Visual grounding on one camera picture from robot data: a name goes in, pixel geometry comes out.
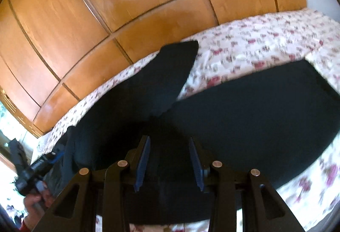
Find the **black fabric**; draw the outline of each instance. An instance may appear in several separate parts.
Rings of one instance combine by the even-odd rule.
[[[168,224],[210,218],[213,197],[198,191],[189,162],[187,140],[191,135],[215,159],[234,170],[257,168],[278,188],[313,163],[340,129],[339,95],[304,60],[223,83],[165,107],[160,106],[163,100],[158,95],[167,97],[162,88],[167,89],[172,82],[150,84],[154,73],[150,69],[147,76],[134,82],[142,89],[144,84],[152,86],[149,91],[138,92],[136,100],[123,99],[116,111],[112,106],[121,98],[120,92],[134,89],[129,82],[134,76],[126,86],[113,89],[118,93],[101,98],[103,102],[96,103],[98,108],[70,129],[67,145],[72,153],[65,157],[72,157],[72,163],[77,164],[68,165],[68,169],[64,164],[62,169],[66,183],[70,169],[74,172],[89,166],[89,162],[95,162],[90,164],[92,169],[109,165],[122,159],[127,149],[136,147],[142,134],[150,135],[145,183],[138,194],[126,197],[132,223]],[[154,105],[161,110],[155,112]],[[107,108],[114,113],[108,115]],[[100,131],[111,124],[114,129],[110,128],[110,133]],[[75,129],[79,130],[77,134],[72,131]],[[97,133],[102,149],[94,143]]]
[[[52,193],[60,193],[81,168],[105,169],[125,158],[138,145],[134,135],[144,122],[176,102],[197,50],[197,41],[163,46],[136,75],[103,95],[76,127],[69,127],[58,141],[67,142],[64,157],[45,178]]]

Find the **metal screw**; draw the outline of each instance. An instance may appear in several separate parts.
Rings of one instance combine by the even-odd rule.
[[[120,161],[118,161],[118,166],[119,167],[125,167],[125,166],[127,166],[127,161],[125,161],[125,160],[120,160]]]
[[[221,161],[214,161],[212,164],[213,164],[213,166],[216,167],[216,168],[220,168],[220,167],[222,167],[222,165],[223,165]]]
[[[88,174],[88,172],[89,172],[88,168],[82,168],[82,169],[80,169],[80,171],[79,171],[79,173],[80,173],[82,176]]]
[[[260,175],[260,171],[258,169],[252,169],[250,171],[250,173],[253,175],[253,176],[259,176]]]

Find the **bed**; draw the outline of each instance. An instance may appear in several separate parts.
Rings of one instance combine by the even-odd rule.
[[[178,100],[204,89],[291,61],[306,59],[340,94],[340,24],[308,8],[258,15],[222,24],[185,40],[198,40],[193,68]],[[108,90],[136,74],[157,52],[129,66],[81,100],[41,138],[33,158],[49,152],[67,128],[76,125]],[[307,231],[340,201],[340,134],[303,173],[278,189]],[[242,231],[242,212],[237,212]],[[97,217],[98,229],[101,219]],[[208,231],[209,220],[169,226],[135,226],[131,231]]]

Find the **white floral fabric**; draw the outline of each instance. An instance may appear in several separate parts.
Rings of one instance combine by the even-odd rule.
[[[222,82],[290,61],[306,59],[340,94],[340,24],[311,9],[265,14],[222,24],[185,40],[199,42],[198,55],[178,100]],[[136,74],[152,53],[94,90],[55,125],[36,153],[49,152],[107,91]],[[305,172],[278,189],[304,229],[315,226],[340,200],[340,134]],[[242,231],[242,212],[237,212]],[[135,232],[208,232],[209,221],[135,226]]]

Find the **black garment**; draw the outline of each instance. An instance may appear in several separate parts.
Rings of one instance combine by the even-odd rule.
[[[98,108],[83,117],[82,124],[75,128],[79,133],[70,129],[67,145],[72,153],[65,154],[64,162],[69,160],[66,157],[71,157],[69,162],[77,164],[73,169],[72,165],[65,168],[64,164],[61,170],[62,180],[67,183],[69,170],[76,172],[82,160],[87,163],[84,166],[91,162],[94,168],[105,167],[136,147],[142,134],[150,135],[151,153],[145,183],[138,194],[127,196],[126,200],[128,219],[132,223],[182,223],[210,218],[213,200],[198,191],[189,162],[187,139],[191,135],[210,150],[215,159],[234,170],[257,168],[277,188],[314,162],[340,129],[340,97],[306,61],[244,76],[172,105],[170,100],[176,99],[188,72],[177,92],[172,92],[166,107],[160,106],[162,100],[154,101],[155,93],[168,97],[162,88],[168,88],[172,82],[159,87],[152,84],[149,91],[141,95],[136,91],[132,94],[137,97],[133,100],[134,110],[130,108],[131,100],[125,100],[119,104],[119,111],[107,114],[106,109],[114,110],[113,104],[119,101],[119,92],[134,92],[134,84],[140,88],[143,84],[149,86],[154,73],[150,71],[139,82],[132,80],[137,74],[125,81],[125,87],[118,88],[118,85],[111,90],[118,93],[102,98],[103,102],[95,105]],[[140,99],[150,106],[143,107]],[[154,113],[153,106],[163,111]],[[113,124],[114,130],[101,131],[102,122],[105,127]],[[104,140],[99,150],[92,141],[96,133]]]

